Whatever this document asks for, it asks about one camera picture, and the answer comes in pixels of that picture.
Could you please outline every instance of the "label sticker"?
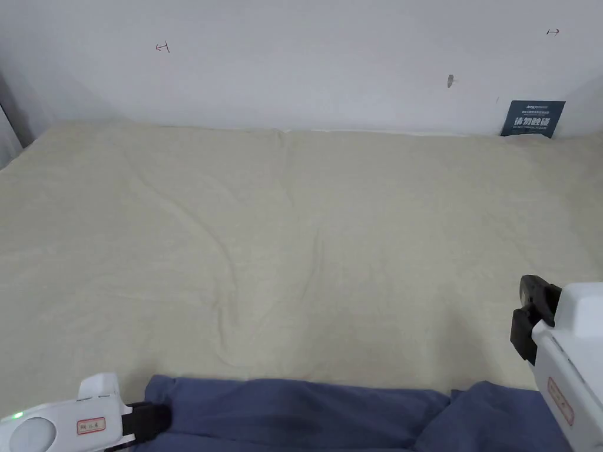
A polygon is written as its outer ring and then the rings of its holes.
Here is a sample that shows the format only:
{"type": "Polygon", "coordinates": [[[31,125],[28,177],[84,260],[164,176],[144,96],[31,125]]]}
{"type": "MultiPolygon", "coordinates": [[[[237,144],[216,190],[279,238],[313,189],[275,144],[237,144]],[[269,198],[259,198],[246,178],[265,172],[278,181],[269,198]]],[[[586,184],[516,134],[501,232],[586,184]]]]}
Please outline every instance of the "label sticker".
{"type": "Polygon", "coordinates": [[[565,396],[559,389],[559,386],[557,386],[557,384],[555,383],[555,380],[553,380],[551,377],[549,377],[549,382],[547,384],[547,388],[549,390],[549,394],[555,401],[555,404],[561,410],[561,414],[563,414],[563,417],[566,419],[567,423],[571,427],[573,425],[573,408],[572,408],[572,406],[567,402],[565,396]]]}
{"type": "Polygon", "coordinates": [[[101,432],[105,429],[105,418],[84,419],[77,421],[77,434],[101,432]]]}

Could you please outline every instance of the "beige blanket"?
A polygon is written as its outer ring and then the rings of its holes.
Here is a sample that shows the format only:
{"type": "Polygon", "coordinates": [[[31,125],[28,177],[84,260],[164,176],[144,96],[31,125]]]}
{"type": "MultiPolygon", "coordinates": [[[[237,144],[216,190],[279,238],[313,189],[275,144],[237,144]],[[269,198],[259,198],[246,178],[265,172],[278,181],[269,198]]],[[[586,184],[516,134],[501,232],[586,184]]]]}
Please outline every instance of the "beige blanket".
{"type": "Polygon", "coordinates": [[[532,387],[519,278],[603,278],[601,137],[51,129],[0,172],[0,416],[101,371],[532,387]]]}

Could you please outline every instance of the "black clamp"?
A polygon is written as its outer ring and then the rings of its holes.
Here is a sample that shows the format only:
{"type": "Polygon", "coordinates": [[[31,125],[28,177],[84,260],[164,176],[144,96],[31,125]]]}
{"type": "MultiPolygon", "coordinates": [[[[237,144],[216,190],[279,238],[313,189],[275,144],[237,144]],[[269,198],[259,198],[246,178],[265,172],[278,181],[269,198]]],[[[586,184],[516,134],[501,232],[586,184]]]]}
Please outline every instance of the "black clamp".
{"type": "Polygon", "coordinates": [[[513,311],[511,343],[524,360],[536,364],[538,346],[532,339],[532,329],[544,321],[555,326],[555,312],[559,304],[561,288],[549,284],[535,275],[524,275],[519,281],[519,299],[522,307],[513,311]]]}
{"type": "Polygon", "coordinates": [[[159,433],[169,429],[172,424],[172,410],[167,405],[139,402],[128,406],[132,408],[132,412],[121,416],[122,435],[134,434],[134,441],[110,447],[105,449],[106,452],[113,452],[151,441],[157,438],[159,433]]]}

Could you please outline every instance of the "wall mark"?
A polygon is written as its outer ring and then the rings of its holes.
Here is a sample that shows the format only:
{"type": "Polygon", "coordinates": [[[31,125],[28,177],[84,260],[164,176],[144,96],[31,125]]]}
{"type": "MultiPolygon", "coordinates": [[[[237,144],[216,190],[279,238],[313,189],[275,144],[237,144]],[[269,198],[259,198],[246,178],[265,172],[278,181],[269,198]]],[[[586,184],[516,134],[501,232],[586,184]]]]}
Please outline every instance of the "wall mark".
{"type": "Polygon", "coordinates": [[[160,46],[159,44],[157,44],[157,45],[155,46],[155,48],[156,48],[157,50],[159,50],[160,52],[161,52],[161,49],[165,48],[165,49],[168,51],[168,53],[169,53],[169,47],[168,47],[168,42],[167,42],[167,41],[165,42],[165,45],[160,46]]]}

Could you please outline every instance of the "circular sensor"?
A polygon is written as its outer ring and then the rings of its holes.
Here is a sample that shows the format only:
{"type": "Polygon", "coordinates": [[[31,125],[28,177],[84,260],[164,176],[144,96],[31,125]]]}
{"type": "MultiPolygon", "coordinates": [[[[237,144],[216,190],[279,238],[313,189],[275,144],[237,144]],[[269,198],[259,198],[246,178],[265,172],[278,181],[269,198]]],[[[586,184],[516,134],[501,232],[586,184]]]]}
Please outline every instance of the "circular sensor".
{"type": "Polygon", "coordinates": [[[31,418],[17,427],[8,447],[10,452],[45,452],[57,436],[57,429],[48,419],[31,418]]]}

